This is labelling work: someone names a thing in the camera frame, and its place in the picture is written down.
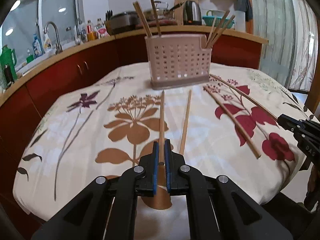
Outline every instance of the basket base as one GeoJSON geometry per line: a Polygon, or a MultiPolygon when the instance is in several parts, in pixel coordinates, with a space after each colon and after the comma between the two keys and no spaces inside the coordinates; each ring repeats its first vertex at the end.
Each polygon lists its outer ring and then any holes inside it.
{"type": "Polygon", "coordinates": [[[173,80],[173,81],[153,82],[151,80],[151,85],[152,85],[152,89],[160,90],[160,89],[167,89],[167,88],[191,86],[191,85],[205,83],[205,82],[209,82],[209,75],[190,78],[190,79],[181,79],[179,81],[173,80]]]}

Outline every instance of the floor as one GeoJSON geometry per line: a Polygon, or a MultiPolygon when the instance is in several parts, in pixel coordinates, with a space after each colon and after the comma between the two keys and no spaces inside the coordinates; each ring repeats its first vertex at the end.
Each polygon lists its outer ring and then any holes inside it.
{"type": "MultiPolygon", "coordinates": [[[[303,104],[305,103],[308,96],[306,94],[300,93],[292,94],[294,94],[296,98],[303,104]]],[[[291,198],[293,201],[303,203],[303,200],[306,197],[307,193],[307,184],[311,173],[311,167],[312,165],[310,165],[307,171],[298,171],[293,180],[291,180],[290,183],[281,192],[291,198]]]]}

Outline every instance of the window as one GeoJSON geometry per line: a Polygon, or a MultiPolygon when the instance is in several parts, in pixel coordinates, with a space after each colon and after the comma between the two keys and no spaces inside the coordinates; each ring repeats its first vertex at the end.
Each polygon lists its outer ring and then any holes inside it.
{"type": "MultiPolygon", "coordinates": [[[[17,56],[16,71],[21,64],[26,62],[27,50],[33,53],[33,34],[43,40],[43,29],[48,21],[57,25],[61,43],[73,33],[76,19],[79,17],[77,0],[18,0],[9,12],[0,28],[0,52],[7,44],[10,49],[15,49],[17,56]]],[[[55,48],[56,35],[52,26],[48,27],[48,35],[55,48]]]]}

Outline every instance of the black kettle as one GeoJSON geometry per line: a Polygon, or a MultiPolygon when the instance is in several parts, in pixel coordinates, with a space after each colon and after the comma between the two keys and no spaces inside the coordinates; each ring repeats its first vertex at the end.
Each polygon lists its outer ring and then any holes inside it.
{"type": "Polygon", "coordinates": [[[183,25],[202,25],[201,10],[195,1],[187,0],[183,6],[183,25]]]}

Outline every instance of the cabinet handle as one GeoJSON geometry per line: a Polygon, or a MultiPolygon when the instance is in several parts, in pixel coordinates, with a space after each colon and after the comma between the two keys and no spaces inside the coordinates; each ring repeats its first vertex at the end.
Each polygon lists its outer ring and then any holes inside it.
{"type": "Polygon", "coordinates": [[[89,70],[88,64],[84,61],[85,66],[87,67],[87,70],[89,70]]]}
{"type": "Polygon", "coordinates": [[[82,75],[82,70],[81,70],[80,66],[79,65],[77,65],[77,66],[79,68],[80,74],[82,75]]]}

